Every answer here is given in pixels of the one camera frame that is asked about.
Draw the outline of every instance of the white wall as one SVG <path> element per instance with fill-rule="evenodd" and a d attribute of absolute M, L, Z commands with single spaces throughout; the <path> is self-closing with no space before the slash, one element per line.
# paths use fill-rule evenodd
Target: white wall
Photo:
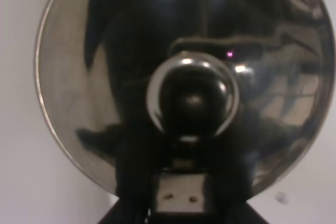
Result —
<path fill-rule="evenodd" d="M 0 223 L 94 224 L 108 194 L 62 153 L 34 84 L 34 46 L 47 0 L 0 0 Z"/>
<path fill-rule="evenodd" d="M 336 31 L 336 1 L 325 0 Z M 336 223 L 336 95 L 312 149 L 282 181 L 250 202 L 271 224 Z M 276 195 L 286 195 L 285 204 Z"/>

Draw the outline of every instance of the screw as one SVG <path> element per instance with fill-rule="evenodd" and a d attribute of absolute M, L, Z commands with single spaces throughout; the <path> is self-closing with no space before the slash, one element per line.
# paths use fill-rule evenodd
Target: screw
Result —
<path fill-rule="evenodd" d="M 171 198 L 173 198 L 173 197 L 174 197 L 173 194 L 166 194 L 163 198 L 164 198 L 164 199 L 171 199 Z"/>
<path fill-rule="evenodd" d="M 189 198 L 189 201 L 192 202 L 192 203 L 195 203 L 195 202 L 198 201 L 198 199 L 197 199 L 196 196 L 191 196 L 191 197 Z"/>

